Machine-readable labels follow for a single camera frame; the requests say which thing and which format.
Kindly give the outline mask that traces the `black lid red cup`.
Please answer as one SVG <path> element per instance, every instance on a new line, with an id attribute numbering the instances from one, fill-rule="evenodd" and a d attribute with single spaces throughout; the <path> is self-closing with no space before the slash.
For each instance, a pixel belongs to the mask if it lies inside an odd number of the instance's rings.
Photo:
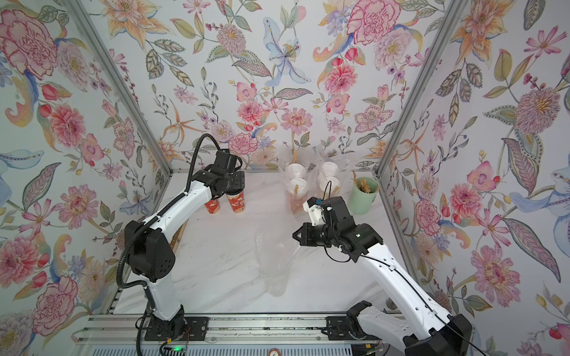
<path id="1" fill-rule="evenodd" d="M 205 204 L 205 207 L 210 214 L 218 213 L 221 208 L 219 200 L 209 200 L 209 202 Z"/>
<path id="2" fill-rule="evenodd" d="M 227 193 L 226 197 L 234 213 L 240 214 L 245 211 L 246 206 L 243 190 L 235 193 Z"/>

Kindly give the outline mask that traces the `white lid red back cup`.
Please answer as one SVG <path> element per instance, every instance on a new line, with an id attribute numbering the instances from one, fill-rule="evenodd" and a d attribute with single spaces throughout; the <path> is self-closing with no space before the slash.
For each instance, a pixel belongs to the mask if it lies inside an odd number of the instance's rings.
<path id="1" fill-rule="evenodd" d="M 305 179 L 291 179 L 286 185 L 286 207 L 297 214 L 307 200 L 309 186 Z"/>

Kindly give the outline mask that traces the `white lid red cup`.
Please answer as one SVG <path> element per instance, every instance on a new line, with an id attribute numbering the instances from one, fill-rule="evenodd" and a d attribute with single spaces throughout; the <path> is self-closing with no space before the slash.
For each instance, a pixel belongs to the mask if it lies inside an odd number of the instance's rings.
<path id="1" fill-rule="evenodd" d="M 305 179 L 291 179 L 286 185 L 286 207 L 297 214 L 307 200 L 309 186 Z"/>
<path id="2" fill-rule="evenodd" d="M 287 179 L 304 179 L 307 174 L 307 169 L 299 163 L 291 163 L 285 168 L 285 175 Z"/>

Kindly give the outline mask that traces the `white lid beige cup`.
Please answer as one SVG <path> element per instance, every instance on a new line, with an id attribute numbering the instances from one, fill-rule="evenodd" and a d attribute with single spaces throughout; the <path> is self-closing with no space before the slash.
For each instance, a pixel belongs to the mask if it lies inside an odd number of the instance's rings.
<path id="1" fill-rule="evenodd" d="M 336 197 L 340 192 L 340 181 L 334 176 L 322 176 L 318 178 L 318 193 L 317 197 L 323 200 L 328 200 Z"/>

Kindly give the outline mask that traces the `clear plastic carrier bag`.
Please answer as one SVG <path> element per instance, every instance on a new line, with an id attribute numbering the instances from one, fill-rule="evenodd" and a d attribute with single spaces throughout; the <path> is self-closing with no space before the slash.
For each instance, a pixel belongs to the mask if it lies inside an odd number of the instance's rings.
<path id="1" fill-rule="evenodd" d="M 317 198 L 329 199 L 338 197 L 343 192 L 344 184 L 348 181 L 351 171 L 356 164 L 353 153 L 332 155 L 317 151 L 315 195 Z"/>

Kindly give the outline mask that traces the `white lid floral cup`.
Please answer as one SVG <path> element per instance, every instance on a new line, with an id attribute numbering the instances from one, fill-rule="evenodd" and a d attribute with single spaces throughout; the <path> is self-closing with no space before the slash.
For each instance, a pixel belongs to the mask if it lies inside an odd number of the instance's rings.
<path id="1" fill-rule="evenodd" d="M 321 177 L 335 177 L 338 172 L 338 165 L 330 161 L 323 162 L 319 169 L 319 174 Z"/>

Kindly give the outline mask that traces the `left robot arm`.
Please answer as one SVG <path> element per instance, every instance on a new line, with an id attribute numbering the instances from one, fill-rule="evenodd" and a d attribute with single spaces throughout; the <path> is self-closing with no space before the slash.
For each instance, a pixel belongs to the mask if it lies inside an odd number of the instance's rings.
<path id="1" fill-rule="evenodd" d="M 184 190 L 142 222 L 125 228 L 125 248 L 117 265 L 120 289 L 143 288 L 152 323 L 161 335 L 177 337 L 187 330 L 185 311 L 175 297 L 171 271 L 176 257 L 171 247 L 175 232 L 199 208 L 212 200 L 243 191 L 243 160 L 228 149 L 216 152 L 215 161 L 190 173 Z"/>

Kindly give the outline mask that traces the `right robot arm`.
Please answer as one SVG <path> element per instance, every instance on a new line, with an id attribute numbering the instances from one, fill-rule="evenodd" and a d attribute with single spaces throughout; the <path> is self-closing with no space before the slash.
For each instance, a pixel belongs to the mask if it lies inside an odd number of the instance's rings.
<path id="1" fill-rule="evenodd" d="M 369 272 L 396 304 L 402 318 L 361 301 L 343 318 L 327 320 L 331 338 L 366 341 L 377 338 L 405 355 L 467 355 L 472 324 L 435 301 L 398 263 L 372 226 L 357 224 L 341 197 L 312 197 L 303 204 L 310 222 L 292 237 L 301 246 L 335 247 Z"/>

